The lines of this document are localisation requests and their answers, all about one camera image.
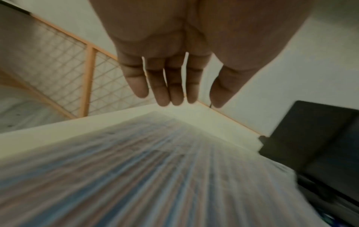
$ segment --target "finger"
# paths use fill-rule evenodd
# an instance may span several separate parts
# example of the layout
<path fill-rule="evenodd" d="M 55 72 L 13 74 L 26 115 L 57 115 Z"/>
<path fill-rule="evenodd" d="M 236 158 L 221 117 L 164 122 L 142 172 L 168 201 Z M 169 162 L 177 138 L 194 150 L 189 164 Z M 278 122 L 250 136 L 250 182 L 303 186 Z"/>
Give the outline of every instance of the finger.
<path fill-rule="evenodd" d="M 166 59 L 165 74 L 168 92 L 173 105 L 181 105 L 184 99 L 182 89 L 181 67 L 185 53 L 172 56 Z"/>
<path fill-rule="evenodd" d="M 257 71 L 258 69 L 236 71 L 223 66 L 209 93 L 212 105 L 216 108 L 221 108 Z"/>
<path fill-rule="evenodd" d="M 142 58 L 127 55 L 120 51 L 117 52 L 117 58 L 123 75 L 134 94 L 139 98 L 147 97 L 148 85 L 143 71 Z"/>
<path fill-rule="evenodd" d="M 160 106 L 167 106 L 170 103 L 167 85 L 163 76 L 165 67 L 164 58 L 147 58 L 145 67 L 154 97 Z"/>
<path fill-rule="evenodd" d="M 189 55 L 186 66 L 186 93 L 189 103 L 198 99 L 199 83 L 201 82 L 203 69 L 211 59 L 211 55 L 195 56 Z"/>

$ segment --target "human hand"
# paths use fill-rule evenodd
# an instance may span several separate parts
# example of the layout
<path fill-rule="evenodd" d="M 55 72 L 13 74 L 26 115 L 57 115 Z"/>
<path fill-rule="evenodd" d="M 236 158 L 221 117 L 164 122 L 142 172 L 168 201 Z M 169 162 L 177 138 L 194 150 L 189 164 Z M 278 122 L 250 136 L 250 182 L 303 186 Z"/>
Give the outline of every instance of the human hand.
<path fill-rule="evenodd" d="M 116 46 L 136 96 L 148 95 L 144 57 L 157 103 L 180 105 L 181 66 L 188 52 L 186 92 L 188 102 L 194 103 L 213 52 L 224 64 L 210 91 L 213 106 L 219 108 L 283 50 L 308 17 L 313 0 L 90 2 Z"/>

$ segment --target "wall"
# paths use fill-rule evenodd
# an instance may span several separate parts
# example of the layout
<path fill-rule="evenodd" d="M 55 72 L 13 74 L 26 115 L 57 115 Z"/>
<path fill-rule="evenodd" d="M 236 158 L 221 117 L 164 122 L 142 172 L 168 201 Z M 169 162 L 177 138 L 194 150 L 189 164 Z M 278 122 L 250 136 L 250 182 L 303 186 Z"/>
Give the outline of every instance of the wall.
<path fill-rule="evenodd" d="M 20 6 L 114 53 L 87 0 L 15 0 Z M 287 48 L 219 111 L 269 135 L 295 100 L 359 108 L 359 1 L 320 0 Z M 200 100 L 221 63 L 205 70 Z"/>

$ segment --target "striped bed sheet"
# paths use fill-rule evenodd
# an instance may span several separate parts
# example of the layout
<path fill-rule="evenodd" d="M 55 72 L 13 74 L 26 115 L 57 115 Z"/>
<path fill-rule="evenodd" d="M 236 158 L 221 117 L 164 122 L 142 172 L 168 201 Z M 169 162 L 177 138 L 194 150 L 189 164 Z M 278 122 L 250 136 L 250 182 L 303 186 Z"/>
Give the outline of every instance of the striped bed sheet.
<path fill-rule="evenodd" d="M 0 225 L 327 226 L 271 161 L 157 112 L 2 161 Z"/>

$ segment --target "palm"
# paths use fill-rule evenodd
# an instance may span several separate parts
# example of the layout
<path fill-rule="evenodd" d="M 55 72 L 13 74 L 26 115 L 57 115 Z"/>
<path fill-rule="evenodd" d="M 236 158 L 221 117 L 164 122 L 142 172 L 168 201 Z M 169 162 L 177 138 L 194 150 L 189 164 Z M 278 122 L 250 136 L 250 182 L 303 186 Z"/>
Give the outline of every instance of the palm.
<path fill-rule="evenodd" d="M 180 105 L 184 97 L 181 66 L 188 52 L 187 99 L 195 102 L 202 71 L 213 51 L 224 63 L 210 93 L 216 107 L 279 54 L 305 20 L 311 2 L 90 1 L 115 43 L 123 73 L 137 96 L 148 95 L 144 57 L 157 103 Z"/>

